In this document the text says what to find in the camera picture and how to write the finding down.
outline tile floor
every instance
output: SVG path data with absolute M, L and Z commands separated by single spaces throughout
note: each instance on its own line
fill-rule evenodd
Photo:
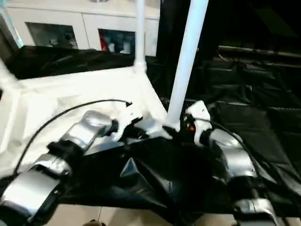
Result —
M 95 219 L 107 226 L 171 226 L 170 223 L 150 210 L 130 210 L 113 207 L 60 205 L 47 226 L 82 226 Z M 288 218 L 290 226 L 301 226 L 300 220 Z M 205 214 L 196 226 L 231 226 L 232 215 Z

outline glass cabinet door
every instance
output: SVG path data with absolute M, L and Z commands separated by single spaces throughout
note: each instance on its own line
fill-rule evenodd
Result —
M 135 53 L 135 32 L 98 29 L 98 33 L 102 51 Z
M 7 8 L 28 46 L 89 49 L 82 14 L 30 8 Z
M 123 54 L 135 53 L 136 18 L 83 14 L 90 48 Z M 158 19 L 145 21 L 145 54 L 155 56 Z
M 25 23 L 36 46 L 78 48 L 72 26 Z

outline black tarp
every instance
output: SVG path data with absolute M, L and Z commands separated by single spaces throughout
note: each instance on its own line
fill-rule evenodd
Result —
M 156 59 L 147 61 L 148 77 L 167 107 L 174 78 L 165 76 L 165 67 Z M 133 56 L 26 47 L 8 68 L 24 79 L 132 62 Z M 169 69 L 174 74 L 175 67 Z M 295 204 L 301 202 L 298 81 L 298 71 L 293 69 L 203 62 L 193 69 L 184 105 L 204 100 L 214 121 L 243 138 L 261 166 L 272 204 L 282 217 L 299 216 Z M 95 153 L 84 158 L 72 189 L 61 202 L 150 209 L 179 225 L 191 224 L 202 213 L 231 213 L 227 190 L 213 179 L 207 154 L 208 150 L 191 143 L 163 138 Z M 2 189 L 6 181 L 2 179 Z

